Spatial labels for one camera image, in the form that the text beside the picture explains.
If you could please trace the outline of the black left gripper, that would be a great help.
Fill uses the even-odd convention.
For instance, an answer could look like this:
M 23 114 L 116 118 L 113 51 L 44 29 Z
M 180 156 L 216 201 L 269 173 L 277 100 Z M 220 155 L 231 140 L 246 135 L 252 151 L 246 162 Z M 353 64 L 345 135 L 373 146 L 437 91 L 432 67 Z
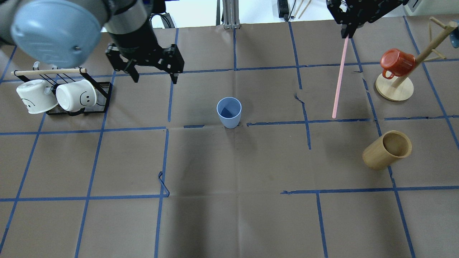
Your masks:
M 108 33 L 114 45 L 118 48 L 128 62 L 124 72 L 132 78 L 133 82 L 139 82 L 139 73 L 136 65 L 154 66 L 168 72 L 171 82 L 175 85 L 178 82 L 179 72 L 182 72 L 185 61 L 181 56 L 178 46 L 172 44 L 162 48 L 154 34 L 149 21 L 144 22 L 137 30 L 127 34 Z

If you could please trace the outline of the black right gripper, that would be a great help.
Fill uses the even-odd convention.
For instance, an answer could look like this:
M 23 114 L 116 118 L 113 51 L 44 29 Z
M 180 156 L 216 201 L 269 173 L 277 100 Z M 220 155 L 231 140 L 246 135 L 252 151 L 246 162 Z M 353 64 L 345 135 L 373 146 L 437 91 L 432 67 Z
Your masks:
M 365 23 L 373 23 L 390 13 L 405 0 L 346 0 L 346 10 L 341 0 L 327 0 L 326 6 L 337 24 L 341 25 L 341 37 L 352 38 Z

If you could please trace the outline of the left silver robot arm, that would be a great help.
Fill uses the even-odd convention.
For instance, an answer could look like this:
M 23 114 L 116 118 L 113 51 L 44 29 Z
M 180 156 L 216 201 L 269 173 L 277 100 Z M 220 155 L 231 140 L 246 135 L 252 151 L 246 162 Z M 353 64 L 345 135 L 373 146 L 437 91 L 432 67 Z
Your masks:
M 81 66 L 105 28 L 113 70 L 138 82 L 136 66 L 167 72 L 173 83 L 185 62 L 175 44 L 159 45 L 142 0 L 2 0 L 1 45 L 18 46 L 35 60 L 61 68 Z

